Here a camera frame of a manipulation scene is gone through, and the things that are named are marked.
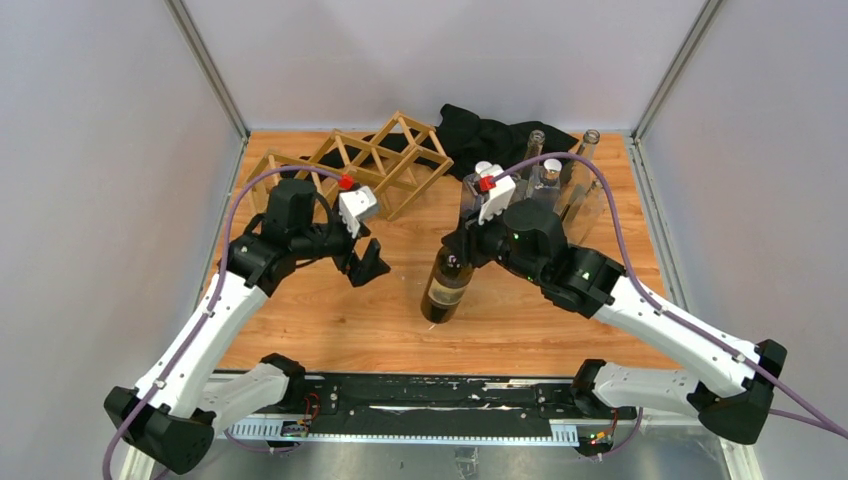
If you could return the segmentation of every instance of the wooden table surface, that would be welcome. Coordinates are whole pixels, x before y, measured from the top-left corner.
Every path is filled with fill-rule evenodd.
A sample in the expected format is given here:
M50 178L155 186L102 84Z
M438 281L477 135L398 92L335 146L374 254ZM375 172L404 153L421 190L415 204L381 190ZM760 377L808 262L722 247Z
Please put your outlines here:
M326 135L253 133L237 188L268 148L308 155ZM612 185L637 273L651 288L662 291L620 135L602 136L595 162ZM413 168L425 174L426 167ZM301 362L308 371L573 375L586 358L640 367L674 366L663 354L614 327L554 307L538 287L495 264L475 272L454 318L431 328L419 304L439 240L456 225L459 192L460 183L446 176L401 218L368 222L392 267L368 285L352 288L330 259L283 280L239 333L220 367L249 369L272 352ZM232 237L250 217L245 201ZM620 261L609 212L585 245Z

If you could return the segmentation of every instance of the wine bottle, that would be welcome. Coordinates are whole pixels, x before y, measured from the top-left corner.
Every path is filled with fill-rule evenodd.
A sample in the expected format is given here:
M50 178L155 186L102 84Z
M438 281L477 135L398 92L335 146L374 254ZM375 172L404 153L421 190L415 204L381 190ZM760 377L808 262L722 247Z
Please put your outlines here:
M474 267L460 264L448 247L439 249L421 299L424 318L433 323L450 320L473 274Z

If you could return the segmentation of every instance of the white wall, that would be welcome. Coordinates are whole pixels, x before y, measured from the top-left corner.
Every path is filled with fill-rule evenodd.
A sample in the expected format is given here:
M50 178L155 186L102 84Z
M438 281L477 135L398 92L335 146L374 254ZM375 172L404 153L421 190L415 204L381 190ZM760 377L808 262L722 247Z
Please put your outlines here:
M783 343L785 380L843 426L845 18L840 0L726 2L644 143L695 313ZM846 447L772 418L757 452L767 480L845 478Z
M703 0L189 0L253 129L364 128L454 103L635 127Z
M0 478L98 478L240 142L162 1L2 2L0 72Z

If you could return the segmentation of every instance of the black cloth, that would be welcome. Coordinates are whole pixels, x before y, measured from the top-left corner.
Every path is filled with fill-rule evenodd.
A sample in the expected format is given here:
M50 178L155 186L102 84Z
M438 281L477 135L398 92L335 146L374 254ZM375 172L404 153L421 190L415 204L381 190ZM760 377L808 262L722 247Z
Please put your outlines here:
M542 149L544 153L567 152L577 144L577 139L571 135L538 121L507 125L497 120L480 118L475 113L447 103L440 113L442 123L436 127L436 135L445 149L445 154L454 162L447 173L459 180L473 173L474 165L482 160L500 165L504 169L521 161L527 150L527 139L533 130L545 132L545 145ZM390 133L380 142L380 146L396 152L402 151L407 145L406 137L402 133ZM429 138L422 145L435 150ZM359 153L357 148L346 148L350 158ZM419 158L416 163L432 169L438 166L424 158ZM344 166L338 150L324 155L321 164L335 168Z

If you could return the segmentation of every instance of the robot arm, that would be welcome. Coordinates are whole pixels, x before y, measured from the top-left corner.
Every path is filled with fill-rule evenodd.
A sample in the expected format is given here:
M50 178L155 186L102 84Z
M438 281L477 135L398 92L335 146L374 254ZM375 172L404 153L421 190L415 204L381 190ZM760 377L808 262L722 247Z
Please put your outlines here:
M481 267L493 261L538 285L554 305L618 327L668 355L682 370L633 369L587 360L573 383L586 413L623 406L648 407L698 418L724 438L756 442L768 416L773 385L709 340L673 321L682 316L739 350L775 376L786 350L772 340L753 344L722 332L645 287L659 301L648 303L624 267L602 253L569 245L559 217L533 199L508 205L510 177L492 166L478 185L464 185L475 197L460 213L454 232L442 239L461 262Z
M328 208L326 224L312 222L317 198L309 181L285 179L274 187L267 211L230 243L226 265L171 346L133 388L112 389L104 408L116 427L147 399L144 392L153 392L130 423L124 435L127 443L183 474L200 462L212 439L235 422L268 405L300 403L305 370L279 354L263 358L253 370L214 390L203 387L247 319L285 277L304 265L298 261L332 257L354 287L389 271L376 240L369 242L362 258L354 251L356 241L370 233L362 222L378 208L371 190L340 193L337 208ZM260 225L261 231L255 232ZM224 276L223 288L214 311L207 312L219 275ZM203 328L186 343L204 317ZM167 380L161 381L175 358Z

